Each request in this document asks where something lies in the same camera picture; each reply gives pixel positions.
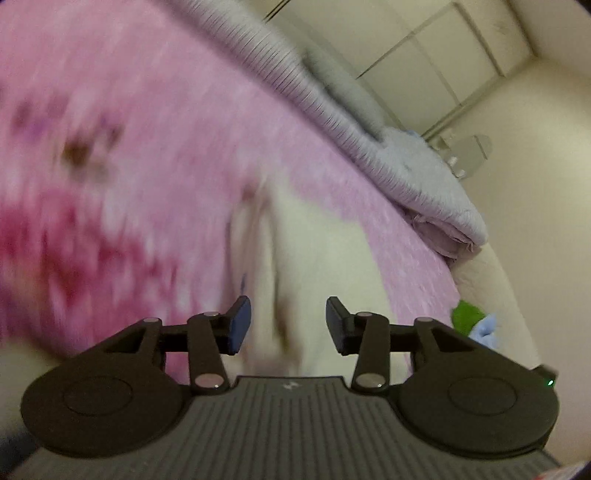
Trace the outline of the white knit sweater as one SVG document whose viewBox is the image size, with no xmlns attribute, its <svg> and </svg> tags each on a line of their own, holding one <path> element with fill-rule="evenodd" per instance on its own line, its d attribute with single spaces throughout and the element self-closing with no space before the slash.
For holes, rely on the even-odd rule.
<svg viewBox="0 0 591 480">
<path fill-rule="evenodd" d="M 270 181 L 246 188 L 231 214 L 229 267 L 233 291 L 252 304 L 245 341 L 224 361 L 230 378 L 349 382 L 356 359 L 335 350 L 325 321 L 329 297 L 353 313 L 395 318 L 362 227 Z"/>
</svg>

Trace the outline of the green knit garment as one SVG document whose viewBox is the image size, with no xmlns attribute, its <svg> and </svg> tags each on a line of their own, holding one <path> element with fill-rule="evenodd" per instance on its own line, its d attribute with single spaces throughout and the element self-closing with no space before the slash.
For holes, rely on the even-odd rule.
<svg viewBox="0 0 591 480">
<path fill-rule="evenodd" d="M 451 313 L 454 329 L 465 336 L 485 317 L 486 314 L 480 308 L 465 300 L 460 300 Z"/>
</svg>

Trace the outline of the light blue shirt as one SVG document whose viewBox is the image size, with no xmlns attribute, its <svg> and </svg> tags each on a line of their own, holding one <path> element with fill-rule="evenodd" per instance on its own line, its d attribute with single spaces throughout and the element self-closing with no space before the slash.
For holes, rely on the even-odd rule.
<svg viewBox="0 0 591 480">
<path fill-rule="evenodd" d="M 489 314 L 473 327 L 469 338 L 491 350 L 496 350 L 498 348 L 496 329 L 497 316 Z"/>
</svg>

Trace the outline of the mauve folded blanket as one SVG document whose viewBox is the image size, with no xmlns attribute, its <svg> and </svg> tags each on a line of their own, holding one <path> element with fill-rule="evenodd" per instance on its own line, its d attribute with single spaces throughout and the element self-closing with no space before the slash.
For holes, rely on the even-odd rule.
<svg viewBox="0 0 591 480">
<path fill-rule="evenodd" d="M 478 254 L 481 248 L 453 225 L 413 210 L 404 211 L 408 223 L 424 243 L 448 263 Z"/>
</svg>

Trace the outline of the cream padded headboard cushion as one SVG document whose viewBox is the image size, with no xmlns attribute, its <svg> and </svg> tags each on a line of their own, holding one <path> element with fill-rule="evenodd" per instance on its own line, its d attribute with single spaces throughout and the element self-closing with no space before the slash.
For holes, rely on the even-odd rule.
<svg viewBox="0 0 591 480">
<path fill-rule="evenodd" d="M 500 260 L 489 244 L 464 252 L 451 266 L 462 300 L 485 314 L 494 314 L 496 351 L 532 369 L 541 358 Z"/>
</svg>

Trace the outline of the striped grey folded quilt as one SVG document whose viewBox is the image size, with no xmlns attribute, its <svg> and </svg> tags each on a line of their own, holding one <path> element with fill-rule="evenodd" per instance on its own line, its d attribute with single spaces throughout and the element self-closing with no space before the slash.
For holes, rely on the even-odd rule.
<svg viewBox="0 0 591 480">
<path fill-rule="evenodd" d="M 378 189 L 404 209 L 453 225 L 479 247 L 485 222 L 446 162 L 419 135 L 388 127 L 370 136 L 304 67 L 286 37 L 236 1 L 173 1 L 196 32 L 294 105 L 327 135 Z"/>
</svg>

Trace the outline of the oval mirror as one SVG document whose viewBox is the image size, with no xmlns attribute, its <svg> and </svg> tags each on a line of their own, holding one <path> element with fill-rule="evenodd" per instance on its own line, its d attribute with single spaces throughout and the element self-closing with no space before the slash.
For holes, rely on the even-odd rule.
<svg viewBox="0 0 591 480">
<path fill-rule="evenodd" d="M 472 176 L 493 153 L 493 143 L 489 136 L 472 135 L 455 143 L 448 164 L 453 174 L 463 180 Z"/>
</svg>

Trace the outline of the pink floral bed blanket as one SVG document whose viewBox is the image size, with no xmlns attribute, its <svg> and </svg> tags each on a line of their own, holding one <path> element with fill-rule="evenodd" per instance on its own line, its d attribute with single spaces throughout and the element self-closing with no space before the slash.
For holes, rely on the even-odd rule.
<svg viewBox="0 0 591 480">
<path fill-rule="evenodd" d="M 358 223 L 394 321 L 448 322 L 444 260 L 290 104 L 152 1 L 1 8 L 1 340 L 72 356 L 235 296 L 229 223 L 263 181 Z"/>
</svg>

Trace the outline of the grey textured pillow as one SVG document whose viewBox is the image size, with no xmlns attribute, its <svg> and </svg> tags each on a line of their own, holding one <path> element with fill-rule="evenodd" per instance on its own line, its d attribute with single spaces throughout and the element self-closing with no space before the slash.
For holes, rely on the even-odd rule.
<svg viewBox="0 0 591 480">
<path fill-rule="evenodd" d="M 303 55 L 304 66 L 324 86 L 370 136 L 382 142 L 386 114 L 370 93 L 356 82 L 348 70 L 320 49 L 308 48 Z"/>
</svg>

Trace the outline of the white wardrobe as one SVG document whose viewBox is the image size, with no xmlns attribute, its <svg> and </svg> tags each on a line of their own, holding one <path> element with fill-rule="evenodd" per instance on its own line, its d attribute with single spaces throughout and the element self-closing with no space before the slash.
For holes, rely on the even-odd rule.
<svg viewBox="0 0 591 480">
<path fill-rule="evenodd" d="M 344 64 L 399 127 L 425 136 L 532 56 L 505 1 L 252 1 Z"/>
</svg>

